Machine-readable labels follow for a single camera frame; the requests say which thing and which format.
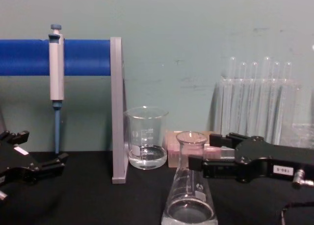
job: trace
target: white label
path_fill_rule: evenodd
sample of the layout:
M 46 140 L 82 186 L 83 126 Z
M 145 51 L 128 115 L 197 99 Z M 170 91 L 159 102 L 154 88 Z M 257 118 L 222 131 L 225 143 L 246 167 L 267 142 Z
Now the white label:
M 203 192 L 195 191 L 195 197 L 206 202 L 206 195 Z
M 5 176 L 0 177 L 0 183 L 3 183 L 5 181 Z
M 28 152 L 20 147 L 14 148 L 14 150 L 17 150 L 19 153 L 22 153 L 23 155 L 27 155 Z
M 293 176 L 293 168 L 274 165 L 274 174 Z
M 132 145 L 132 154 L 136 156 L 140 156 L 141 155 L 140 147 L 137 145 Z

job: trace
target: blue cylinder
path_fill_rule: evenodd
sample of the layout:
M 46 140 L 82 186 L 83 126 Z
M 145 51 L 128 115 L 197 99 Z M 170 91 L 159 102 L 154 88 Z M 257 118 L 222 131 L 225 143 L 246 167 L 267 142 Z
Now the blue cylinder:
M 65 40 L 65 75 L 110 75 L 110 40 Z M 48 40 L 0 40 L 0 75 L 49 75 Z

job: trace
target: glass beaker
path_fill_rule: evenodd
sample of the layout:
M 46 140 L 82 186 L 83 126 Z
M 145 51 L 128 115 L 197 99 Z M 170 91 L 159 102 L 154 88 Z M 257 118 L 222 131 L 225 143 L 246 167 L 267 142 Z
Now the glass beaker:
M 162 140 L 168 112 L 142 106 L 127 110 L 125 114 L 128 117 L 130 164 L 143 170 L 162 166 L 167 160 Z
M 185 131 L 177 135 L 180 159 L 162 215 L 162 225 L 217 225 L 208 180 L 188 168 L 189 155 L 204 153 L 205 135 Z

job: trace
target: clear liquid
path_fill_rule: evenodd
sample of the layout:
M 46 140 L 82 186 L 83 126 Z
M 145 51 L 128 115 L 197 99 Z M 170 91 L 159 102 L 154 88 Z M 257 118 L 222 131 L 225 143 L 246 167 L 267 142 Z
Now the clear liquid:
M 167 152 L 159 146 L 141 147 L 141 156 L 129 152 L 129 162 L 136 168 L 143 170 L 155 169 L 162 166 L 167 160 Z
M 197 199 L 174 201 L 163 214 L 161 225 L 218 225 L 212 208 Z

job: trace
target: erlenmeyer flask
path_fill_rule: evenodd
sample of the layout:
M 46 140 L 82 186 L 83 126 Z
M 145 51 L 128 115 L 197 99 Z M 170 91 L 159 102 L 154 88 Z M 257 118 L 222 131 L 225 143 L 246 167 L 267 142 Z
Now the erlenmeyer flask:
M 188 168 L 189 155 L 204 153 L 205 135 L 185 131 L 177 135 L 180 143 L 179 166 L 174 177 L 162 225 L 217 225 L 208 180 L 199 171 Z

